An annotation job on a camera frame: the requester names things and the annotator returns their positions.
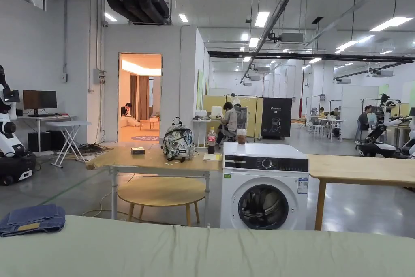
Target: backpack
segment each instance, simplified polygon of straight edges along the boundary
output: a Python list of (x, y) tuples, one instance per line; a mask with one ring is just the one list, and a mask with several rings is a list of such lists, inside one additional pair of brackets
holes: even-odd
[(193, 143), (192, 131), (182, 124), (179, 117), (173, 119), (173, 123), (165, 134), (161, 149), (168, 161), (178, 159), (183, 162), (193, 158), (195, 144)]

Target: white robot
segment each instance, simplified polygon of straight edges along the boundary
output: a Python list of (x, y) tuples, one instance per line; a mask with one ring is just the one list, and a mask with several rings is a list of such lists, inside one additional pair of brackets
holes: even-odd
[(17, 102), (20, 102), (19, 91), (7, 85), (0, 65), (0, 185), (3, 186), (31, 177), (36, 166), (36, 156), (27, 152), (14, 135)]

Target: round wooden stool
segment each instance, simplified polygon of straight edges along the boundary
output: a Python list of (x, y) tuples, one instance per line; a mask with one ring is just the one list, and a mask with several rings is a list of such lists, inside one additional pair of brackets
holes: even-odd
[(195, 205), (196, 220), (200, 223), (197, 202), (205, 197), (205, 184), (186, 177), (143, 177), (121, 185), (118, 196), (130, 203), (128, 222), (134, 205), (141, 206), (140, 219), (144, 207), (186, 206), (187, 226), (191, 226), (190, 204)]

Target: doorway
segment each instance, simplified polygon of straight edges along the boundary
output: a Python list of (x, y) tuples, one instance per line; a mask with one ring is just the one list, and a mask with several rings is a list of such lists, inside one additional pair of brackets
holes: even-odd
[(162, 65), (161, 54), (120, 54), (119, 142), (159, 141)]

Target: washing machine drum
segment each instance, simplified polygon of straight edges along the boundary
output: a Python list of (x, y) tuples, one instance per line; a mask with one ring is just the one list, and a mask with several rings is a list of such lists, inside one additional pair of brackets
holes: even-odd
[(277, 229), (284, 224), (289, 212), (286, 196), (272, 185), (256, 185), (240, 198), (241, 220), (252, 229)]

